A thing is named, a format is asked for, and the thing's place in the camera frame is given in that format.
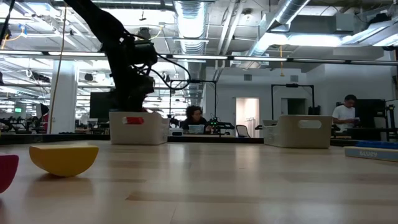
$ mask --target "person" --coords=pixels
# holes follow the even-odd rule
[[[183,122],[182,129],[185,133],[188,132],[190,125],[205,125],[206,128],[203,129],[203,134],[211,132],[211,126],[206,126],[207,120],[202,117],[202,110],[200,106],[189,106],[187,107],[185,114],[187,116],[186,120]]]
[[[344,104],[335,108],[333,112],[333,123],[340,128],[340,132],[353,128],[355,120],[355,101],[354,95],[347,95]]]

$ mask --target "office chair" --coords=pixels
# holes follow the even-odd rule
[[[236,131],[238,132],[239,138],[251,138],[249,135],[248,127],[245,125],[236,125]]]

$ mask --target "yellow object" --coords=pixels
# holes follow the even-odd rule
[[[39,168],[59,177],[73,177],[93,165],[97,146],[31,146],[30,159]]]

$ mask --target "pillar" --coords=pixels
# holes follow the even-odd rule
[[[14,107],[14,116],[15,118],[21,117],[26,118],[26,104],[25,103],[16,103]]]
[[[57,90],[55,92],[58,65],[59,61],[54,60],[51,80],[51,100],[49,107],[50,119],[47,133],[74,133],[79,69],[74,61],[62,61]]]

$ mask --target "white t-shirt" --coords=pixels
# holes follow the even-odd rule
[[[355,108],[348,108],[344,105],[335,108],[332,117],[339,120],[355,119]],[[354,124],[336,124],[341,130],[346,131],[347,128],[353,128]]]

